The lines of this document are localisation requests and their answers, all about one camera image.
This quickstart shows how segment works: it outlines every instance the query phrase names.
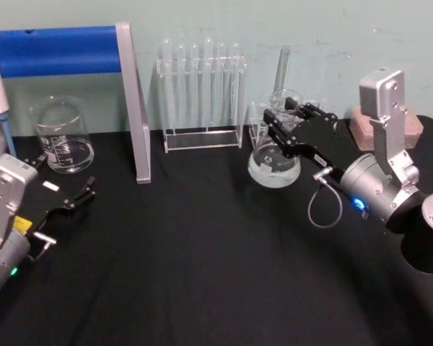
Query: glass beaker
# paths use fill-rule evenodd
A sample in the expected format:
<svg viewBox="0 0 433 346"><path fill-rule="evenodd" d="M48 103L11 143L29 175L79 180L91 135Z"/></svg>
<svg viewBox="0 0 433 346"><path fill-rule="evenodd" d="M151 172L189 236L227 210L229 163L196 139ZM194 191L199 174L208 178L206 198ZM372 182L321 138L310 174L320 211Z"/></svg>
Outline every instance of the glass beaker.
<svg viewBox="0 0 433 346"><path fill-rule="evenodd" d="M286 110L286 98L291 97L297 104ZM302 104L301 96L293 90L282 89L274 92L269 100L270 110L276 114L287 130L292 130L302 120L296 116ZM262 124L256 147L248 162L250 176L260 185L270 188L286 187L293 183L301 170L298 157L288 159L268 135L268 126Z"/></svg>
<svg viewBox="0 0 433 346"><path fill-rule="evenodd" d="M95 151L82 114L82 101L71 96L49 96L30 109L48 166L55 172L80 172L93 162Z"/></svg>

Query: blue led light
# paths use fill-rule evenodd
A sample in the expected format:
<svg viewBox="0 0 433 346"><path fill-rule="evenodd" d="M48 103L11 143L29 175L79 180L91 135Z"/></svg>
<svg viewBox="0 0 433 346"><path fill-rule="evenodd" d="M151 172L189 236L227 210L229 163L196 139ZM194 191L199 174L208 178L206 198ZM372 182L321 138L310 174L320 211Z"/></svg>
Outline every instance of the blue led light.
<svg viewBox="0 0 433 346"><path fill-rule="evenodd" d="M362 200L360 200L359 198L353 198L353 204L356 208L358 208L360 210L364 210L366 208L366 205L364 204L364 202Z"/></svg>

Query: blue padded bar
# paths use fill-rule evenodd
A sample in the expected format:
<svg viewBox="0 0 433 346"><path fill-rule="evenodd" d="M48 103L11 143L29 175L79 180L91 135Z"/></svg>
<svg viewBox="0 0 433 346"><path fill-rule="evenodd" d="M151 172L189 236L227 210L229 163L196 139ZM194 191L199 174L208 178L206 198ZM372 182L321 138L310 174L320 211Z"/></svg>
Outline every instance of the blue padded bar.
<svg viewBox="0 0 433 346"><path fill-rule="evenodd" d="M121 72L115 26L0 31L2 78Z"/></svg>

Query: clear acrylic rack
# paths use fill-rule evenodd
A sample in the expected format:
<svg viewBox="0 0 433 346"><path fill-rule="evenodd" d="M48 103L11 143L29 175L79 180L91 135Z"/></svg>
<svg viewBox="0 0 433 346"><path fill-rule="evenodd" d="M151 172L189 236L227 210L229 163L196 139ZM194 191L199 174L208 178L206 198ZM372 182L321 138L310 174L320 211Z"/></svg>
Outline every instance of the clear acrylic rack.
<svg viewBox="0 0 433 346"><path fill-rule="evenodd" d="M239 45L165 40L157 59L165 152L242 146L248 65Z"/></svg>

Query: black table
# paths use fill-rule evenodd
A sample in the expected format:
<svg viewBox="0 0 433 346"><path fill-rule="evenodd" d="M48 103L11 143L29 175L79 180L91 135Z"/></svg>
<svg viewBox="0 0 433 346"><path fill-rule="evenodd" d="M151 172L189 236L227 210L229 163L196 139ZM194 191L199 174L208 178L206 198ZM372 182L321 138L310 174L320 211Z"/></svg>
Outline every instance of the black table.
<svg viewBox="0 0 433 346"><path fill-rule="evenodd" d="M421 120L411 155L430 193L433 120ZM1 346L433 346L433 275L349 203L334 229L311 226L310 162L292 186L269 190L248 174L248 141L171 154L161 141L152 134L151 185L135 183L127 133L93 135L85 172L43 170L70 192L93 174L98 196L86 213L53 219L45 232L58 246L0 293ZM34 138L17 148L38 152ZM315 217L336 211L322 192Z"/></svg>

